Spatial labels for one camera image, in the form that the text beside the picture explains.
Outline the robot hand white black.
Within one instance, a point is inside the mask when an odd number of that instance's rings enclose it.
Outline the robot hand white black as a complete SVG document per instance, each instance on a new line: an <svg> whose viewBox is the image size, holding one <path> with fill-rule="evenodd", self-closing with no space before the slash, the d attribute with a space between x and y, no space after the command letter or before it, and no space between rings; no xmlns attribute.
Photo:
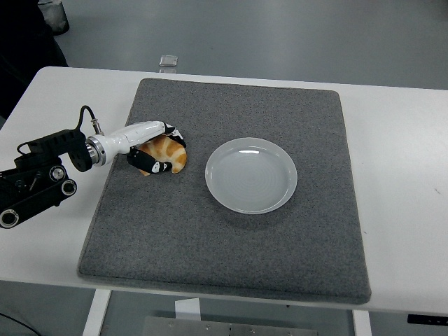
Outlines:
<svg viewBox="0 0 448 336"><path fill-rule="evenodd" d="M179 173L186 165L186 143L181 133L162 121L138 122L110 135L90 137L96 148L96 165L106 165L118 155L144 176L170 171Z"/></svg>

